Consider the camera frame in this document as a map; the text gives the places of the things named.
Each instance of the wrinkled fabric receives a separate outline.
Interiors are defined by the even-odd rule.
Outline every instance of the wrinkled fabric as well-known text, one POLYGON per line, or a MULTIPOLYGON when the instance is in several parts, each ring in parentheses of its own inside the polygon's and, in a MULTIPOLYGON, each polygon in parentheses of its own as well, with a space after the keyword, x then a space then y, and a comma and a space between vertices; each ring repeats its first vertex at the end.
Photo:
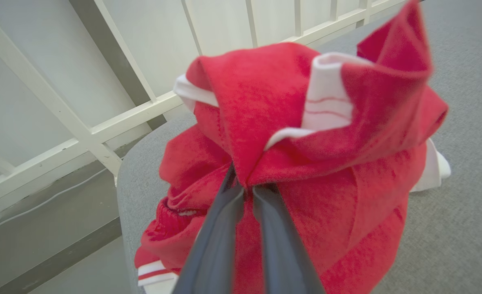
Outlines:
POLYGON ((171 140, 159 175, 170 183, 144 232, 137 267, 161 259, 179 272, 234 163, 247 197, 236 227, 234 293, 263 293, 261 236, 251 187, 276 183, 321 282, 330 293, 367 293, 394 262, 408 192, 424 170, 426 140, 448 106, 426 82, 432 72, 418 2, 362 41, 341 78, 353 104, 342 128, 283 139, 301 126, 312 59, 295 43, 198 57, 186 78, 219 107, 196 102, 198 123, 171 140))

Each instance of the red jacket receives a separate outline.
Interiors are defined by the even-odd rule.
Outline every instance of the red jacket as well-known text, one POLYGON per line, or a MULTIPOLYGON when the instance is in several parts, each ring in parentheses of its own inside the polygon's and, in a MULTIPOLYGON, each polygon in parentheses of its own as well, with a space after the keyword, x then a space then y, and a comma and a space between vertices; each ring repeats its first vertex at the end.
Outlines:
MULTIPOLYGON (((394 262, 425 142, 448 106, 426 85, 432 65, 416 0, 357 55, 279 43, 190 65, 175 91, 198 123, 166 147, 159 174, 171 187, 135 257, 137 267, 162 266, 140 280, 181 270, 233 160, 246 191, 277 183, 330 293, 373 289, 394 262)), ((262 293, 250 197, 236 229, 234 292, 262 293)))

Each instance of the white cuff stripe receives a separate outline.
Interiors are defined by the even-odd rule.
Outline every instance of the white cuff stripe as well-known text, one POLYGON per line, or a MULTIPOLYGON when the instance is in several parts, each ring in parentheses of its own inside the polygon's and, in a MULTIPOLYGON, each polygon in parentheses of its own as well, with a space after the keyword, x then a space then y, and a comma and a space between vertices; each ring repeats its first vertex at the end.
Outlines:
POLYGON ((419 181, 411 188, 410 192, 418 192, 441 186, 441 175, 439 174, 439 162, 437 149, 432 139, 426 140, 426 163, 419 181))
POLYGON ((146 279, 142 279, 138 281, 138 286, 145 286, 151 283, 159 283, 162 281, 174 280, 177 279, 178 275, 174 274, 173 272, 167 272, 166 274, 161 274, 157 276, 151 276, 146 279))
POLYGON ((165 269, 165 266, 163 266, 161 261, 145 264, 138 268, 138 276, 142 276, 148 274, 149 272, 156 272, 163 269, 165 269))
POLYGON ((349 101, 342 100, 321 100, 319 102, 305 103, 305 111, 323 112, 330 111, 339 114, 342 117, 352 119, 353 105, 349 101))
POLYGON ((181 75, 176 78, 174 93, 176 93, 177 95, 179 95, 179 97, 183 99, 195 100, 210 104, 211 106, 219 107, 219 104, 217 103, 217 98, 215 97, 213 92, 201 89, 200 87, 196 87, 194 84, 192 84, 192 82, 187 80, 187 77, 185 75, 181 75))

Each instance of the white railing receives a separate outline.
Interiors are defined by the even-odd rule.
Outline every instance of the white railing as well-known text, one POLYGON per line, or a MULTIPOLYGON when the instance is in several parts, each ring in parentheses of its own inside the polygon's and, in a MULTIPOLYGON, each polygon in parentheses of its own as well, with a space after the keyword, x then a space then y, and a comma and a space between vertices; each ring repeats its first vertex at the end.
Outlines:
MULTIPOLYGON (((105 142, 182 104, 179 97, 172 91, 159 97, 154 95, 118 27, 105 7, 103 0, 94 1, 151 100, 99 125, 88 127, 68 106, 61 95, 55 91, 46 77, 34 67, 0 28, 0 58, 73 136, 72 139, 18 166, 12 166, 7 160, 0 157, 0 173, 2 174, 0 175, 0 198, 45 173, 56 169, 62 164, 81 156, 87 151, 102 162, 110 172, 117 175, 121 165, 121 159, 105 142)), ((301 27, 301 0, 295 0, 295 17, 293 20, 295 22, 295 35, 284 41, 308 45, 352 24, 357 24, 357 26, 365 25, 369 22, 370 15, 404 2, 404 0, 378 0, 375 2, 372 2, 372 0, 359 0, 359 7, 357 9, 340 15, 338 8, 343 1, 345 0, 331 1, 331 14, 328 22, 304 30, 303 27, 301 27)), ((181 0, 181 4, 183 4, 183 10, 197 52, 202 54, 200 37, 194 27, 192 13, 189 11, 185 0, 181 0)), ((252 0, 246 0, 246 8, 252 45, 253 47, 257 47, 258 37, 256 34, 252 0)), ((17 199, 5 203, 4 207, 0 207, 0 211, 16 201, 17 199)))

